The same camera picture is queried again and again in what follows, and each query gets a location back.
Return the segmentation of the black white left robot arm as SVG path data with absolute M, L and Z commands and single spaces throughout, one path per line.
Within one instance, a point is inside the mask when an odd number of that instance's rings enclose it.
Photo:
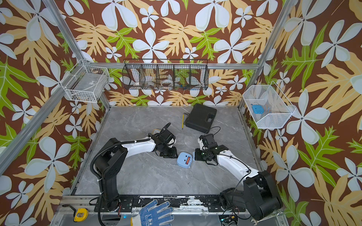
M 126 158 L 149 152 L 159 152 L 163 158 L 177 158 L 174 147 L 176 137 L 168 129 L 162 129 L 139 140 L 119 141 L 111 138 L 90 162 L 90 171 L 100 186 L 99 207 L 115 211 L 119 206 L 117 175 Z

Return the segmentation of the yellow square alarm clock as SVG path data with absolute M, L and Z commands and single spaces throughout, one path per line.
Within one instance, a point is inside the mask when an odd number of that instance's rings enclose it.
M 152 131 L 152 135 L 159 135 L 160 132 L 161 132 L 161 129 L 154 129 L 154 130 Z

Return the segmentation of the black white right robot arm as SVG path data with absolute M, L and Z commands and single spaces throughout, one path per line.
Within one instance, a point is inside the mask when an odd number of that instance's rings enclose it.
M 208 165 L 226 168 L 242 185 L 222 191 L 220 206 L 226 211 L 248 211 L 254 220 L 262 220 L 282 207 L 282 200 L 272 176 L 267 171 L 259 171 L 237 158 L 224 145 L 218 145 L 213 134 L 202 135 L 198 139 L 194 160 Z

